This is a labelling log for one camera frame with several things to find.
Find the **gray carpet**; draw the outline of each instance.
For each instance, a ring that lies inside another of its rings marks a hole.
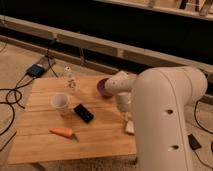
[[[40,59],[42,55],[28,51],[19,47],[8,45],[7,48],[0,53],[0,88],[13,87],[17,81],[21,78],[23,73],[25,73],[26,68],[32,65],[34,62]],[[76,75],[97,75],[102,74],[100,72],[87,69],[81,66],[76,66],[70,63],[57,60],[57,64],[54,66],[54,70],[60,75],[65,66],[71,66]],[[52,77],[51,71],[47,72],[44,77]],[[23,101],[25,104],[31,86],[23,89]],[[3,99],[4,94],[0,94],[0,101]],[[0,105],[0,131],[8,121],[11,119],[10,109],[3,105]],[[10,131],[4,136],[0,137],[0,147],[2,144],[12,135],[16,130],[17,121],[20,118],[23,109],[15,106],[16,109],[16,120]],[[199,118],[206,127],[213,130],[213,106],[207,104],[199,105]],[[185,109],[187,129],[189,133],[193,133],[203,148],[199,149],[197,152],[202,160],[213,166],[213,155],[210,151],[210,142],[213,141],[213,136],[209,135],[196,127],[195,121],[193,119],[193,105],[187,106]],[[29,164],[20,165],[7,165],[7,156],[10,150],[11,144],[0,154],[0,170],[2,171],[33,171],[35,170]],[[211,169],[206,168],[201,165],[197,160],[196,156],[192,152],[192,159],[195,167],[195,171],[210,171]],[[53,171],[135,171],[137,166],[132,164],[135,156],[123,156],[123,157],[111,157],[111,158],[98,158],[98,159],[86,159],[86,160],[73,160],[73,161],[57,161],[42,163],[42,165],[47,168],[47,170]]]

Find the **orange carrot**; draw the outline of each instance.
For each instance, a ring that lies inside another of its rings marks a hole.
[[[70,138],[73,135],[72,129],[65,127],[50,128],[49,131],[53,134],[64,136],[66,138]]]

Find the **black cable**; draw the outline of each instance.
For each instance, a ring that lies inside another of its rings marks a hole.
[[[19,85],[23,80],[24,80],[24,78],[26,77],[26,74],[17,82],[17,84],[15,85],[15,88],[12,88],[12,89],[10,89],[10,88],[2,88],[2,89],[0,89],[0,91],[9,91],[8,93],[7,93],[7,95],[5,96],[5,102],[4,101],[2,101],[2,102],[0,102],[0,104],[2,104],[2,105],[7,105],[7,106],[9,106],[10,108],[11,108],[11,110],[12,110],[12,119],[11,119],[11,121],[10,121],[10,123],[8,124],[8,126],[2,131],[2,132],[0,132],[0,136],[2,136],[2,135],[4,135],[9,129],[10,129],[10,127],[12,126],[12,124],[13,124],[13,122],[14,122],[14,120],[15,120],[15,108],[13,107],[13,104],[19,104],[19,101],[22,99],[22,93],[19,91],[19,89],[21,89],[21,88],[24,88],[24,87],[26,87],[26,86],[28,86],[35,78],[32,78],[30,81],[28,81],[27,83],[25,83],[25,84],[23,84],[23,85]],[[15,101],[14,102],[11,102],[11,101],[9,101],[9,94],[10,93],[14,93],[14,96],[15,96]],[[9,142],[12,140],[12,138],[15,136],[15,134],[16,134],[16,132],[9,138],[9,140],[2,146],[2,148],[0,149],[0,152],[2,152],[4,149],[5,149],[5,147],[9,144]]]
[[[0,149],[0,153],[5,149],[5,147],[9,144],[9,142],[13,139],[13,137],[15,137],[17,132],[15,132],[10,138],[9,140],[7,140],[7,142],[2,146],[2,148]]]
[[[195,108],[194,108],[194,118],[195,118],[195,121],[196,123],[198,124],[198,126],[205,132],[209,133],[209,134],[213,134],[212,131],[208,130],[207,128],[205,128],[203,125],[200,124],[198,118],[197,118],[197,107],[198,107],[198,103],[199,101],[196,102],[195,104]]]
[[[25,76],[23,76],[22,79],[16,84],[15,88],[10,89],[10,91],[7,93],[7,95],[6,95],[6,97],[5,97],[5,100],[6,100],[7,103],[9,103],[9,104],[17,104],[19,107],[21,107],[21,108],[23,108],[23,109],[25,109],[25,107],[22,106],[22,105],[19,103],[19,101],[22,99],[22,94],[19,93],[19,99],[18,99],[18,97],[17,97],[17,91],[16,91],[16,90],[28,86],[28,85],[35,79],[35,78],[32,78],[32,79],[31,79],[29,82],[27,82],[26,84],[24,84],[24,85],[22,85],[22,86],[18,86],[18,84],[25,78]],[[10,95],[10,93],[12,93],[12,92],[14,93],[14,97],[15,97],[15,101],[14,101],[14,102],[9,101],[9,95]]]
[[[53,68],[52,68],[52,66],[51,66],[51,64],[50,64],[50,58],[51,58],[51,57],[49,56],[50,48],[51,48],[51,46],[52,46],[55,42],[56,42],[56,39],[53,39],[53,40],[50,42],[50,44],[48,45],[48,48],[47,48],[47,52],[46,52],[45,57],[47,58],[47,62],[48,62],[48,65],[49,65],[51,71],[53,72],[53,74],[55,75],[55,77],[58,77],[58,75],[57,75],[56,72],[53,70]]]
[[[193,150],[193,151],[194,151],[195,155],[197,156],[197,158],[198,158],[198,160],[200,161],[201,164],[203,164],[204,166],[206,166],[206,167],[208,167],[209,169],[212,169],[212,170],[213,170],[213,167],[212,167],[212,166],[210,166],[210,165],[204,163],[204,162],[200,159],[200,157],[199,157],[199,155],[197,154],[197,152],[196,152],[195,150]]]

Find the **table top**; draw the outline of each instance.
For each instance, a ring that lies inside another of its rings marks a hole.
[[[71,116],[63,118],[51,107],[56,92],[69,92],[65,78],[40,78],[34,81],[25,112],[9,154],[9,164],[55,160],[108,157],[136,154],[135,138],[125,133],[124,117],[116,108],[114,98],[103,99],[96,89],[102,76],[77,78],[77,91],[70,97]],[[83,104],[94,119],[86,124],[73,112]],[[70,127],[78,137],[64,138],[51,134],[53,127]]]

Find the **plastic cup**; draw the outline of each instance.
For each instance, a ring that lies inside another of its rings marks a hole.
[[[69,95],[66,93],[57,93],[51,97],[50,100],[52,107],[55,108],[61,116],[68,116],[70,114],[69,102]]]

